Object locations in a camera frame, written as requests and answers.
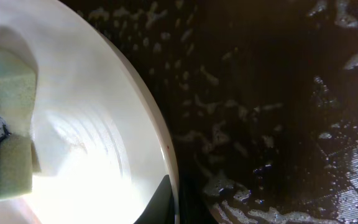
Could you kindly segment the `green yellow sponge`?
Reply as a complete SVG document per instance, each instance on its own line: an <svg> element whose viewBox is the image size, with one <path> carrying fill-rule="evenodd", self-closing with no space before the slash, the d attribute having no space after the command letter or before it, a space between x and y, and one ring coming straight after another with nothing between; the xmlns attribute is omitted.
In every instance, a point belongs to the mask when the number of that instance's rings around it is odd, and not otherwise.
<svg viewBox="0 0 358 224"><path fill-rule="evenodd" d="M0 117L10 135L0 143L0 200L32 190L32 139L36 72L18 56L0 49Z"/></svg>

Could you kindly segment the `cream plate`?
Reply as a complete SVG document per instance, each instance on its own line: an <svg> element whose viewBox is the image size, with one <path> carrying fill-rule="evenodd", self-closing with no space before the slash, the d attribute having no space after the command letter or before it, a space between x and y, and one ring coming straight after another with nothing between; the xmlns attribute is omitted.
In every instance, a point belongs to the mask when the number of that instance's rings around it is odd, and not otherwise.
<svg viewBox="0 0 358 224"><path fill-rule="evenodd" d="M179 176L161 112L136 69L59 1L0 1L0 49L37 74L31 192L0 200L0 223L134 223Z"/></svg>

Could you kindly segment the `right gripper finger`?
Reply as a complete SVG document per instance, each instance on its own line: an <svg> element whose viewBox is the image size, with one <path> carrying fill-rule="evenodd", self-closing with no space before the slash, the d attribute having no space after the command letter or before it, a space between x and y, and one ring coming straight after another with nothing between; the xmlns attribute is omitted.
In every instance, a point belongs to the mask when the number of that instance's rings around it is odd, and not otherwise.
<svg viewBox="0 0 358 224"><path fill-rule="evenodd" d="M134 224L174 224L175 206L170 178L166 175Z"/></svg>

